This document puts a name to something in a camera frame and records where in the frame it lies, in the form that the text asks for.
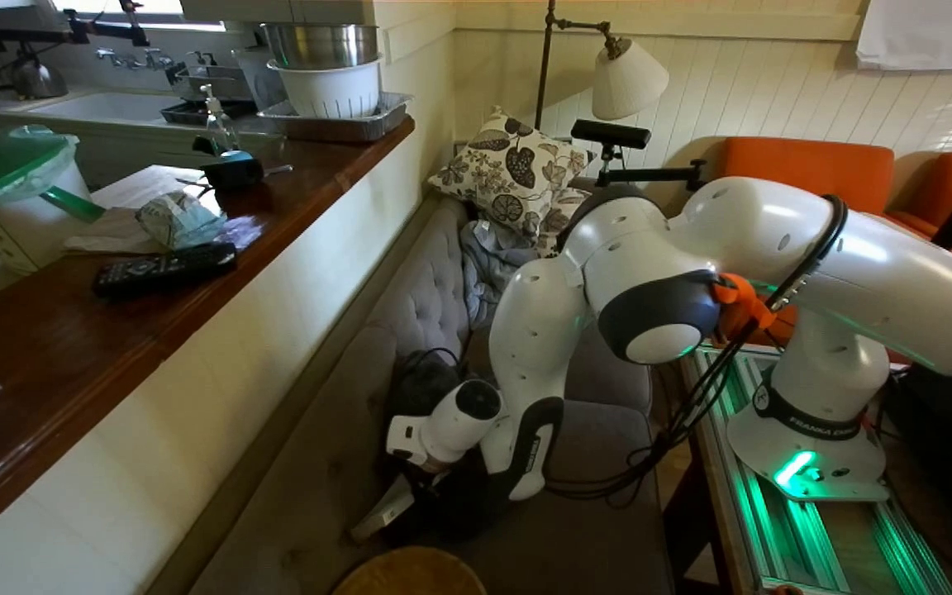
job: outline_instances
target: patterned cushion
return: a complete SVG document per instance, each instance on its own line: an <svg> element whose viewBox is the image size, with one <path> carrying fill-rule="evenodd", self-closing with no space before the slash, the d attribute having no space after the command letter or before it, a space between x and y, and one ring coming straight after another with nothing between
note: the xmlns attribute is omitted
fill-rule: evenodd
<svg viewBox="0 0 952 595"><path fill-rule="evenodd" d="M472 201L485 218L536 241L568 226L587 198L568 180L587 168L587 153L497 111L476 138L455 141L431 186Z"/></svg>

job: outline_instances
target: white container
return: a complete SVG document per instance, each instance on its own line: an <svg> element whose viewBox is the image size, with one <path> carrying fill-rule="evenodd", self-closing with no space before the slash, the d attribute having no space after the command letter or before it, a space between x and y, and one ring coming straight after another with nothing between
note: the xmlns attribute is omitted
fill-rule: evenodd
<svg viewBox="0 0 952 595"><path fill-rule="evenodd" d="M278 70L284 96L302 120L358 120L379 106L379 63L340 70Z"/></svg>
<svg viewBox="0 0 952 595"><path fill-rule="evenodd" d="M62 253L68 238L86 227L76 215L40 198L48 187L62 187L90 198L86 178L76 168L76 135L57 135L29 164L10 161L0 173L0 258L10 270L29 273Z"/></svg>

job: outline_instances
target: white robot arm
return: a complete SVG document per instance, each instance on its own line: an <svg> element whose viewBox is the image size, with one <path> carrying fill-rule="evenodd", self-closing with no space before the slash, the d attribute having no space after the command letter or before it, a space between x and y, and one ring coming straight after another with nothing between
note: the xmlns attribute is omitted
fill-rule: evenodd
<svg viewBox="0 0 952 595"><path fill-rule="evenodd" d="M528 260L494 319L494 370L503 415L480 442L511 498L541 490L558 430L566 370L587 325L634 363L690 355L718 325L722 270L785 285L823 241L832 206L789 186L718 178L680 215L649 198L591 209L562 253ZM857 415L888 373L886 346L952 373L952 250L876 215L851 211L819 265L793 294L797 334L769 373L766 401L731 421L736 455L773 476L797 453L801 498L883 498L879 445Z"/></svg>

